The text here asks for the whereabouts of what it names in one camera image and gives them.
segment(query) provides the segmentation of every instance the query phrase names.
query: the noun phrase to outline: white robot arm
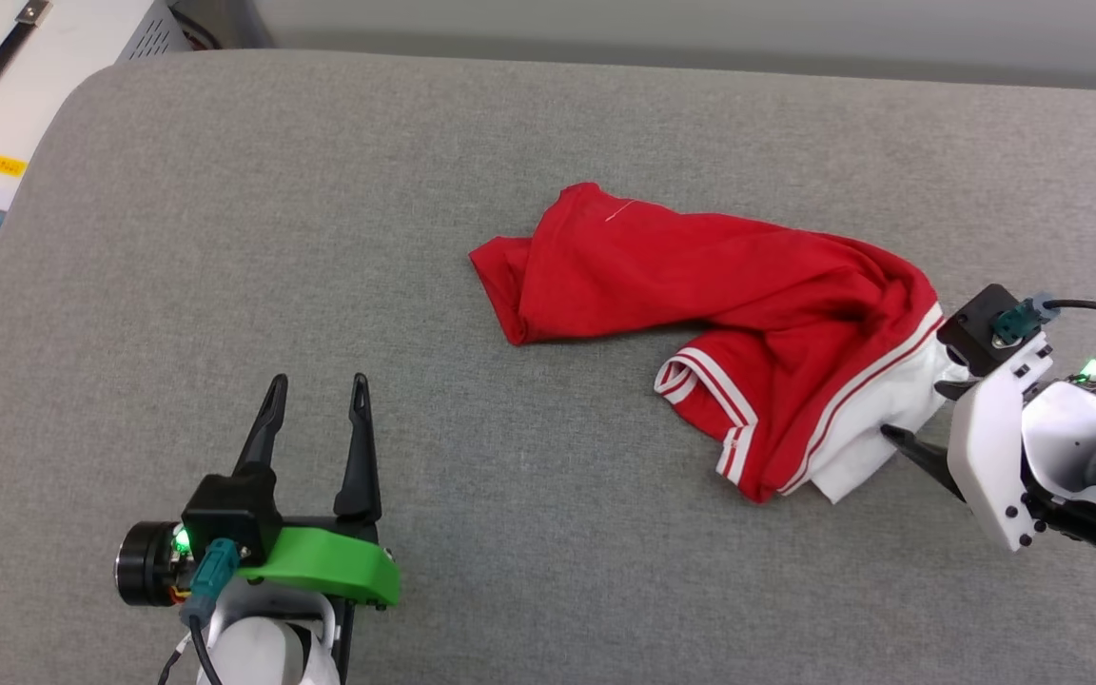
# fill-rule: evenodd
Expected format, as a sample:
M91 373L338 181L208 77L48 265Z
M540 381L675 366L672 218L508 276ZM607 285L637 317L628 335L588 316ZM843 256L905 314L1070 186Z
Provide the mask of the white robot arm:
M350 637L336 618L326 595L236 578L219 595L205 642L214 671L231 685L341 685L331 647ZM197 685L213 685L204 669Z
M1048 528L1096 547L1096 359L1075 376L1041 380L1053 365L1041 326L1062 302L1069 300L1018 302L1000 285L986 287L938 333L979 377L938 385L956 400L948 448L883 426L902 455L964 501L993 543L1013 551Z

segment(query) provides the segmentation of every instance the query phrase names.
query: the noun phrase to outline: green 3d-printed part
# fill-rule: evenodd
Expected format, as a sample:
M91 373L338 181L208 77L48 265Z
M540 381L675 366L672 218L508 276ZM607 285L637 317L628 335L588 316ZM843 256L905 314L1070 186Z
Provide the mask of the green 3d-printed part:
M383 547L319 528L283 528L264 566L240 568L236 575L362 604L400 601L400 569Z

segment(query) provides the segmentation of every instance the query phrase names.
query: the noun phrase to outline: wall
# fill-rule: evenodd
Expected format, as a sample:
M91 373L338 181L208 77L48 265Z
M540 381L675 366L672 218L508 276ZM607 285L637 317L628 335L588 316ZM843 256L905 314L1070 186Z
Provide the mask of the wall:
M1096 0L255 0L279 47L1096 88Z

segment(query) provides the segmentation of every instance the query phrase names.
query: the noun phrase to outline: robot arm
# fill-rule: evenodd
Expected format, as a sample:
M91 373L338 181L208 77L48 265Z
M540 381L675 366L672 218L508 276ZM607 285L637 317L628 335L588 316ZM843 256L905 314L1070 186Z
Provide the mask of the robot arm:
M384 610L400 600L400 569L378 546L366 377L354 377L353 438L332 516L283 516L274 503L271 459L286 389L286 376L273 379L230 476L204 477L180 522L136 524L121 546L113 575L126 604L182 604L189 637L161 685L189 642L202 666L198 684L343 684L354 607Z
M1053 302L1042 296L1018 302L991 285L938 331L949 355L979 377L936 387L956 400L947 448L883 426L902 455L1013 551L1048 528L1096 547L1096 359L1043 385L1053 364L1042 324L1060 313Z

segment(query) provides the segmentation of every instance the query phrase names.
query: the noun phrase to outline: yellow label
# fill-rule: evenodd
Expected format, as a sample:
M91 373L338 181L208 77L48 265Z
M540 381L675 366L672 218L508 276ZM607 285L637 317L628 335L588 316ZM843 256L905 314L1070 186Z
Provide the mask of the yellow label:
M23 170L27 169L27 162L12 160L11 157L0 156L0 173L8 175L23 175Z

